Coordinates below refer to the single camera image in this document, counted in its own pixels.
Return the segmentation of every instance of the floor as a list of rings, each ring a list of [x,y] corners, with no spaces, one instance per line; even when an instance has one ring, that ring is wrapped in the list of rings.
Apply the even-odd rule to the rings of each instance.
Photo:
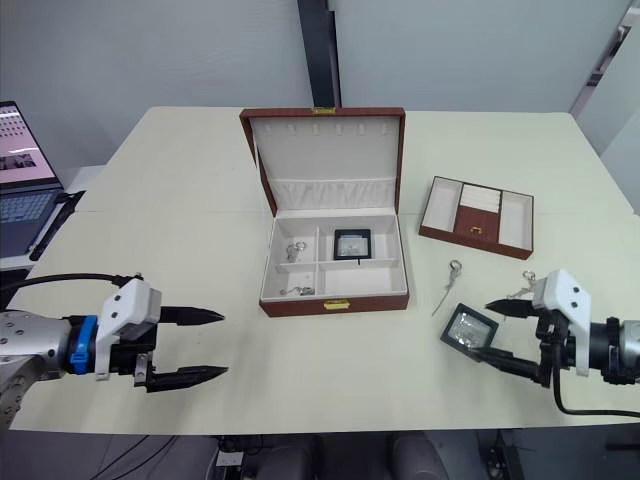
[[[480,434],[494,432],[481,431]],[[522,429],[508,432],[518,447],[527,480],[638,480],[640,450],[607,451],[607,443],[640,443],[640,423],[597,427]],[[488,480],[474,430],[426,432],[451,480]],[[320,480],[391,480],[386,469],[385,432],[321,434]],[[3,480],[89,480],[142,437],[10,431],[0,436]],[[272,438],[266,437],[264,452]],[[100,480],[114,479],[169,442],[160,454],[126,478],[203,479],[217,450],[206,436],[152,436],[126,455]]]

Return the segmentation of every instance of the jewelry box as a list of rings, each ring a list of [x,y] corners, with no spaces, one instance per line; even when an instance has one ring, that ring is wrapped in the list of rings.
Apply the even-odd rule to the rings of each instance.
[[[435,177],[419,234],[524,260],[533,253],[533,196]]]
[[[406,309],[404,120],[401,108],[242,111],[274,217],[259,299],[267,315]]]

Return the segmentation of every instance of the black cable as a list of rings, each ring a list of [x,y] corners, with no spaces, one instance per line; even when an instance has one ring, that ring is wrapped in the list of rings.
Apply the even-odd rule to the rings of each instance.
[[[553,398],[562,413],[567,415],[616,415],[619,417],[640,418],[640,412],[630,410],[570,410],[562,404],[560,396],[560,364],[562,358],[562,346],[553,346]]]
[[[169,448],[167,448],[164,452],[162,452],[162,455],[160,455],[160,458],[158,458],[158,461],[155,463],[153,467],[151,467],[151,469],[149,470],[149,473],[147,473],[147,480],[149,480],[154,475],[153,472],[155,472],[160,466],[160,464],[164,462],[164,459],[167,458],[167,455],[171,453],[171,449],[173,449],[173,447],[176,446],[176,443],[178,443],[178,440],[180,440],[180,437],[176,437],[173,443],[169,445]]]
[[[150,455],[149,457],[147,457],[147,459],[141,463],[139,463],[138,465],[136,465],[135,467],[127,470],[126,472],[124,472],[123,474],[118,475],[117,477],[112,478],[111,480],[120,480],[121,478],[126,477],[127,475],[129,475],[130,473],[135,472],[136,470],[142,468],[143,466],[145,466],[147,463],[149,463],[151,460],[153,460],[157,455],[160,454],[160,452],[162,452],[162,450],[164,450],[165,448],[167,448],[169,446],[169,444],[171,442],[173,442],[177,437],[175,435],[173,435],[169,440],[167,440],[165,442],[164,445],[162,445],[158,450],[156,450],[152,455]]]
[[[144,437],[142,437],[140,440],[138,440],[136,443],[134,443],[131,447],[127,448],[118,457],[116,457],[115,460],[113,460],[109,465],[107,465],[106,467],[102,468],[98,473],[96,473],[89,480],[95,480],[96,478],[98,478],[100,475],[102,475],[104,472],[106,472],[114,463],[116,463],[118,460],[120,460],[122,457],[124,457],[127,453],[129,453],[130,451],[135,449],[138,445],[140,445],[142,442],[144,442],[147,438],[149,438],[149,435],[145,435]]]
[[[22,280],[20,282],[10,283],[9,285],[0,286],[0,291],[10,290],[13,288],[28,287],[29,285],[38,285],[40,283],[61,282],[63,280],[105,280],[111,282],[118,287],[124,286],[132,278],[142,277],[128,277],[122,275],[106,275],[104,273],[62,273],[60,275],[46,275],[44,277],[35,277]]]
[[[211,474],[215,472],[216,462],[218,461],[218,455],[220,455],[220,449],[216,450],[215,455],[211,457],[207,464],[207,470],[204,473],[204,480],[211,480]]]

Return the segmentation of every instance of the table surface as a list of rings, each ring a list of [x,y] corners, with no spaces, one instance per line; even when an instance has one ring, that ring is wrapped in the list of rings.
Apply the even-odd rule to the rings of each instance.
[[[458,302],[481,310],[523,286],[525,269],[539,276],[569,270],[593,296],[594,321],[640,318],[640,218],[569,116],[408,112],[399,216],[408,309],[268,318],[257,300],[271,219],[238,113],[150,110],[83,197],[84,211],[67,221],[31,273],[143,272],[164,305],[227,317],[202,327],[161,325],[158,371],[198,364],[229,371],[157,394],[134,389],[131,377],[40,382],[13,428],[234,434],[628,421],[563,415],[550,390],[475,363],[439,340]],[[203,125],[216,133],[205,135]],[[433,175],[536,195],[534,254],[521,261],[418,236]],[[462,262],[462,276],[431,317],[452,258]],[[39,285],[18,292],[11,307],[52,317],[89,314],[112,291],[100,282]],[[500,323],[494,346],[538,360],[534,319],[484,313]],[[607,385],[595,371],[588,378],[563,372],[562,381],[570,408],[640,404],[637,387]]]

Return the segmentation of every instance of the small tray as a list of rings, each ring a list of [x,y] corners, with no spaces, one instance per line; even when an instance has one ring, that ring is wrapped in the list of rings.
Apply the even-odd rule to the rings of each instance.
[[[435,177],[419,234],[509,257],[533,253],[533,196]]]

